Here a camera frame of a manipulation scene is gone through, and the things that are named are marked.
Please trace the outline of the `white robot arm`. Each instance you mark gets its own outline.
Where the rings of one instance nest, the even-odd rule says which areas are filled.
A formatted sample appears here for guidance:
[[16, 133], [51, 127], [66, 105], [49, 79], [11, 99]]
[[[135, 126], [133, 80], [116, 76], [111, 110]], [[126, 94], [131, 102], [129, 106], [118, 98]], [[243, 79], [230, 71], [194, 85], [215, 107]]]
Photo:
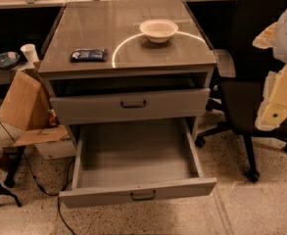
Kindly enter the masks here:
[[268, 73], [255, 121], [257, 129], [270, 131], [287, 118], [287, 9], [276, 23], [255, 38], [253, 45], [260, 49], [271, 48], [273, 57], [284, 64], [279, 72]]

